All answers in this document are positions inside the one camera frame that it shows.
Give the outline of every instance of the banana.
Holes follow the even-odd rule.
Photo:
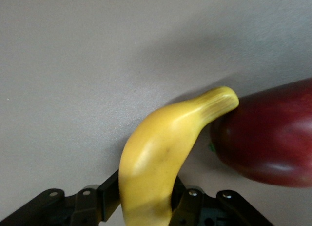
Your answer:
[[[202,128],[238,106],[228,87],[160,108],[128,139],[120,159],[119,192],[126,226],[168,226],[178,172]]]

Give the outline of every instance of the bolt hole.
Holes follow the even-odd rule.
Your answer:
[[[52,192],[52,193],[50,193],[50,197],[54,197],[54,196],[57,196],[57,192]]]
[[[88,196],[88,195],[90,195],[90,194],[91,194],[91,191],[86,190],[86,191],[84,191],[82,194],[83,194],[84,196]]]
[[[186,224],[186,220],[183,219],[183,218],[180,218],[180,219],[179,219],[179,223],[180,223],[181,225],[185,225],[185,224]]]
[[[205,226],[214,226],[215,222],[213,221],[212,218],[207,218],[205,219]]]

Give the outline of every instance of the screw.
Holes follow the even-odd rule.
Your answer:
[[[52,192],[52,193],[50,193],[50,197],[54,197],[54,196],[57,196],[57,192]]]
[[[189,194],[191,195],[191,196],[197,196],[198,195],[198,192],[195,190],[195,189],[191,189],[190,191],[189,191]]]
[[[228,193],[228,192],[224,192],[222,194],[222,196],[225,197],[225,198],[228,198],[228,199],[232,198],[232,195],[230,193]]]
[[[90,195],[90,194],[91,194],[91,191],[86,190],[86,191],[84,191],[82,194],[83,194],[84,196],[88,196],[88,195]]]

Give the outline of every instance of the banana peel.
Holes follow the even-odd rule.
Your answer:
[[[119,165],[119,193],[126,226],[168,226],[175,179],[199,133],[235,109],[239,100],[228,87],[148,115],[128,139]]]

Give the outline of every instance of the red eggplant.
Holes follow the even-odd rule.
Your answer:
[[[240,98],[211,124],[219,159],[262,183],[312,186],[312,78]]]

